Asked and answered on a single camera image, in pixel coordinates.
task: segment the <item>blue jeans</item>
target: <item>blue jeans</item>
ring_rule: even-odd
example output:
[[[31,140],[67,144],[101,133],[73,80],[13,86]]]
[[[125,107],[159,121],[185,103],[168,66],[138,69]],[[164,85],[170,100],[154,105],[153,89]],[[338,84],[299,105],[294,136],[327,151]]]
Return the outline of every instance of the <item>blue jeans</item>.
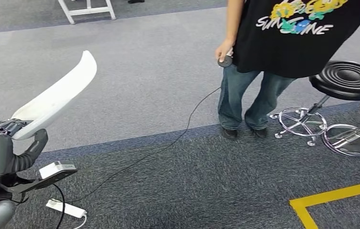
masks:
[[[243,94],[259,73],[260,71],[239,73],[234,65],[224,68],[218,106],[219,121],[223,128],[237,130],[243,120]],[[256,130],[266,128],[268,114],[277,107],[278,96],[294,80],[264,72],[260,92],[244,115],[247,126]]]

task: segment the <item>yellow floor marking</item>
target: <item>yellow floor marking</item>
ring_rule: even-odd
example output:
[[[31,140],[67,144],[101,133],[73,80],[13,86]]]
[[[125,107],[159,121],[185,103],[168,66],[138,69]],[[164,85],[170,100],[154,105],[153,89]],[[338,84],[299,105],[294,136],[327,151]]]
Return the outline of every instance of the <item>yellow floor marking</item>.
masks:
[[[360,185],[354,185],[351,187],[323,192],[308,197],[292,199],[289,201],[289,204],[296,211],[296,214],[299,216],[306,229],[318,229],[315,221],[310,216],[306,207],[358,195],[360,195]]]

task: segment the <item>hand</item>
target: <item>hand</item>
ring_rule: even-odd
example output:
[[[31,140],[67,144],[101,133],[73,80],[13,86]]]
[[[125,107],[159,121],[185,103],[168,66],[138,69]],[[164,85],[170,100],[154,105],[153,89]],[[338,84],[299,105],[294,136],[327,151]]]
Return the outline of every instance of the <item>hand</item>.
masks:
[[[46,130],[39,130],[35,134],[34,142],[21,155],[13,152],[13,141],[11,136],[0,133],[0,176],[12,174],[30,168],[48,142]]]
[[[222,42],[222,44],[215,50],[215,57],[219,62],[223,62],[226,55],[232,56],[233,55],[233,45],[235,42],[230,39],[226,39]]]

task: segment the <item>power strip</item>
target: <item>power strip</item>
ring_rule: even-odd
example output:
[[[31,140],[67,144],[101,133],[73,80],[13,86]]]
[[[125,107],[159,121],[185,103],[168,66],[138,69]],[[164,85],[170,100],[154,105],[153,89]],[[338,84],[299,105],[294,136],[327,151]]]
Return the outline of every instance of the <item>power strip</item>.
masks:
[[[61,201],[58,201],[55,199],[50,199],[48,201],[48,203],[46,204],[46,206],[49,208],[52,208],[54,210],[60,211],[60,212],[62,212],[62,210],[63,210],[63,203]],[[87,214],[87,211],[65,203],[65,212],[64,213],[80,219]]]

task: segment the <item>cable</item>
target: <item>cable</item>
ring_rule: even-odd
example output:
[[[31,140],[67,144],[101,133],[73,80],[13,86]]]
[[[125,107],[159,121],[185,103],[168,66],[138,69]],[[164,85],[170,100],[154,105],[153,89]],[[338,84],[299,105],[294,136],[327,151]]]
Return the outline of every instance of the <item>cable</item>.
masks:
[[[84,215],[84,222],[83,222],[80,226],[78,226],[78,227],[76,227],[76,228],[74,228],[74,229],[79,229],[79,228],[81,228],[81,227],[86,223],[86,221],[87,221],[87,215]]]
[[[62,221],[63,221],[63,216],[65,215],[65,208],[66,208],[65,195],[63,194],[63,192],[59,186],[57,186],[56,184],[52,184],[52,185],[55,186],[59,190],[59,192],[61,193],[61,196],[62,196],[62,203],[63,203],[62,214],[61,214],[61,218],[59,219],[59,223],[56,226],[56,229],[59,229],[59,227],[61,226]]]
[[[29,197],[27,197],[26,199],[24,199],[24,198],[25,198],[25,192],[23,192],[23,193],[21,194],[20,202],[17,204],[17,206],[20,205],[20,204],[23,204],[23,203],[27,202],[27,200],[29,199]]]
[[[66,201],[65,203],[74,203],[74,202],[77,202],[77,201],[80,201],[80,200],[83,200],[83,199],[87,198],[89,195],[93,194],[96,190],[98,190],[103,184],[105,184],[105,183],[106,183],[108,180],[110,180],[111,178],[113,178],[113,177],[117,176],[118,174],[120,174],[120,173],[122,173],[122,172],[124,172],[124,171],[126,171],[126,170],[128,170],[128,169],[130,169],[130,168],[132,168],[133,166],[135,166],[135,165],[138,164],[139,162],[145,160],[146,158],[148,158],[148,157],[150,157],[150,156],[153,156],[153,155],[155,155],[155,154],[161,153],[161,152],[167,150],[168,148],[170,148],[170,147],[171,147],[172,145],[174,145],[182,136],[184,136],[184,135],[187,133],[187,131],[188,131],[189,127],[190,127],[191,117],[192,117],[192,115],[194,114],[194,112],[196,111],[196,109],[199,107],[199,105],[200,105],[205,99],[207,99],[209,96],[211,96],[213,93],[215,93],[215,92],[218,91],[219,89],[220,89],[220,87],[217,88],[217,89],[215,89],[213,92],[209,93],[207,96],[205,96],[205,98],[203,98],[203,99],[196,105],[196,107],[195,107],[194,110],[191,112],[191,114],[190,114],[190,116],[189,116],[189,118],[188,118],[187,128],[186,128],[185,131],[184,131],[182,134],[180,134],[180,136],[179,136],[178,138],[176,138],[169,146],[167,146],[166,148],[164,148],[164,149],[162,149],[162,150],[159,150],[159,151],[157,151],[157,152],[155,152],[155,153],[148,154],[148,155],[142,157],[141,159],[139,159],[138,161],[136,161],[135,163],[131,164],[130,166],[125,167],[125,168],[121,169],[120,171],[112,174],[109,178],[107,178],[105,181],[103,181],[101,184],[99,184],[95,189],[93,189],[93,191],[91,191],[89,194],[83,196],[82,198],[77,199],[77,200],[73,200],[73,201]]]

